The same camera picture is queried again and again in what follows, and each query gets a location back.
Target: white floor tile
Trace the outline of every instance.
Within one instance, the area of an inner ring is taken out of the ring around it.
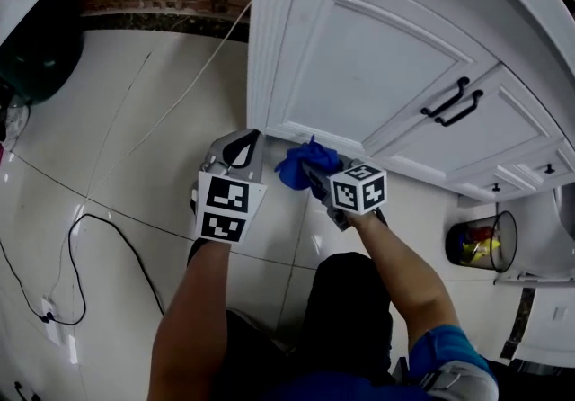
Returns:
[[[22,317],[0,291],[0,338],[19,381],[41,399],[86,400],[78,366],[64,346],[57,347]]]
[[[389,227],[443,281],[495,279],[496,272],[453,265],[446,257],[446,233],[461,214],[455,193],[399,174],[389,173],[388,178],[383,212]]]
[[[86,213],[120,227],[167,307],[185,272],[191,241],[93,202]],[[75,259],[87,305],[75,339],[88,396],[102,399],[107,393],[108,399],[145,399],[162,315],[137,259],[113,227],[92,218],[80,223]],[[74,303],[79,316],[83,307],[77,292]]]
[[[481,356],[497,360],[509,339],[521,299],[521,288],[492,281],[446,281],[459,324]]]
[[[447,260],[445,234],[461,218],[456,194],[393,173],[388,174],[387,189],[389,199],[382,211],[389,227],[444,281],[495,278],[495,272],[460,267]],[[295,265],[317,268],[330,255],[347,252],[367,255],[357,231],[348,228],[340,232],[310,193]]]
[[[74,72],[54,96],[32,107],[14,153],[85,195],[114,115],[163,35],[88,31],[84,36]]]
[[[36,312],[58,277],[60,246],[83,202],[77,193],[55,183],[13,154],[0,165],[0,237],[14,270],[22,279]],[[72,267],[67,244],[62,250],[62,275],[52,298],[63,319],[72,316]],[[45,333],[44,325],[28,309],[18,282],[0,255],[0,288],[29,321]]]
[[[308,195],[295,265],[315,269],[333,254],[355,252],[367,255],[356,229],[350,227],[341,232],[327,216],[322,203],[311,192]]]
[[[119,110],[92,189],[188,87],[220,40],[165,34]],[[142,147],[119,165],[94,200],[191,236],[190,189],[210,144],[245,127],[247,45],[228,41],[189,95]]]
[[[314,286],[315,270],[294,267],[287,287],[286,301],[281,312],[277,331],[278,339],[294,345],[305,318],[307,300]]]
[[[0,393],[2,393],[8,401],[22,401],[18,398],[18,394],[14,389],[14,382],[20,381],[22,374],[20,374],[11,361],[11,356],[4,344],[4,339],[0,338]]]
[[[268,190],[245,241],[234,246],[235,252],[289,265],[294,261],[307,192],[290,189],[274,172],[293,146],[279,139],[267,138],[261,180],[268,185]]]
[[[291,267],[233,254],[227,278],[227,306],[243,311],[269,330],[278,326]]]

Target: gray sleeve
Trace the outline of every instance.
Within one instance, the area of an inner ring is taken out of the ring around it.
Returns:
[[[446,401],[497,401],[497,382],[488,372],[468,362],[451,361],[428,374],[421,386],[436,399]]]

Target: trash can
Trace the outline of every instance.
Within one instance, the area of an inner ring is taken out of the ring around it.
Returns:
[[[464,267],[503,273],[513,263],[517,250],[518,228],[509,211],[455,224],[446,236],[447,259]]]

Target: kitchen cabinet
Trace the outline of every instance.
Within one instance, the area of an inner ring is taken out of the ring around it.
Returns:
[[[482,201],[575,181],[575,70],[538,3],[253,2],[250,127]]]
[[[449,186],[562,137],[543,105],[501,64],[464,91],[458,103],[435,118],[420,113],[423,120],[375,153],[376,161],[398,173]],[[457,115],[462,118],[450,124]]]

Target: black handle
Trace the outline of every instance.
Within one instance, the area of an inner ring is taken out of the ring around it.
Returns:
[[[469,115],[472,111],[474,111],[477,108],[477,105],[479,105],[479,98],[481,96],[483,96],[483,91],[481,90],[477,90],[477,91],[473,91],[473,93],[471,94],[471,96],[473,97],[473,105],[467,109],[465,109],[464,111],[458,113],[455,117],[453,117],[451,120],[447,120],[445,121],[443,118],[441,117],[437,117],[435,119],[436,123],[439,123],[441,126],[445,126],[446,128],[448,126],[451,126],[452,124],[456,124],[458,121],[462,120],[463,118],[465,118],[467,115]]]
[[[469,85],[469,78],[467,78],[466,76],[464,76],[463,78],[459,78],[457,80],[457,86],[459,86],[459,91],[457,92],[456,95],[454,95],[447,102],[439,105],[437,109],[435,109],[434,111],[431,111],[426,107],[425,109],[421,109],[421,113],[427,115],[430,118],[437,117],[440,113],[447,110],[449,107],[454,105],[457,101],[459,101],[459,99],[461,99],[464,96],[464,89],[467,85]]]
[[[20,397],[20,399],[22,401],[28,401],[24,395],[22,394],[22,392],[20,391],[22,389],[22,384],[18,381],[14,382],[14,388],[16,388],[16,392],[18,393],[18,396]]]

